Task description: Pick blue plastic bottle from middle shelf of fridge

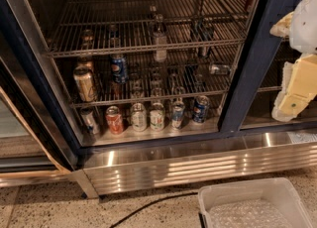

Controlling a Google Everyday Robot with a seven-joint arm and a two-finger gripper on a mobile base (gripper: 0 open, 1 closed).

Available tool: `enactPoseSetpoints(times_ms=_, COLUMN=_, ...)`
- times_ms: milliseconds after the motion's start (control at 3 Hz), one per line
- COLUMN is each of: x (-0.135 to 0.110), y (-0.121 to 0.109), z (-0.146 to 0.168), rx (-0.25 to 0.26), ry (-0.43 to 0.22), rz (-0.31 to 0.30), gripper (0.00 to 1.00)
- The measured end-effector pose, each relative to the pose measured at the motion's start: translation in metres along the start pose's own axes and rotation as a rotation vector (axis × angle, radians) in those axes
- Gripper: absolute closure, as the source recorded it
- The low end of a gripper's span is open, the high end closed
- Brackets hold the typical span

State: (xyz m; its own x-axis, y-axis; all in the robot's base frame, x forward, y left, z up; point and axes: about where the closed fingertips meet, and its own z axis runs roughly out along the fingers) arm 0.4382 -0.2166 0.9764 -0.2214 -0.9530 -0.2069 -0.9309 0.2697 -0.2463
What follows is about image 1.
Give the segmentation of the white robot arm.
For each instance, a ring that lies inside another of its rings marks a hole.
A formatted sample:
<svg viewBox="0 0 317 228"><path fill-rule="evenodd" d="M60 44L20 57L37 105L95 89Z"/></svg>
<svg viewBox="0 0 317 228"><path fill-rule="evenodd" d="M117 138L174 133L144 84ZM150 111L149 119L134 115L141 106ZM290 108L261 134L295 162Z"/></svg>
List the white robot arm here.
<svg viewBox="0 0 317 228"><path fill-rule="evenodd" d="M274 120L288 122L317 96L317 0L301 0L269 33L288 37L290 46L301 53L295 63L284 64L281 90L271 111Z"/></svg>

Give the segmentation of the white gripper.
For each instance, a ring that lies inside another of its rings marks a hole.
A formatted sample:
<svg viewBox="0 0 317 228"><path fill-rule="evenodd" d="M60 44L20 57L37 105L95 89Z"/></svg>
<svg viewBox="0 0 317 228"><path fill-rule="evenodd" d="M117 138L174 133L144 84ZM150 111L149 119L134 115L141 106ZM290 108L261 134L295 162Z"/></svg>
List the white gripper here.
<svg viewBox="0 0 317 228"><path fill-rule="evenodd" d="M276 37L289 36L293 13L275 23L269 33ZM298 116L317 95L317 56L302 54L295 63L286 62L282 72L281 90L278 92L271 117L288 122Z"/></svg>

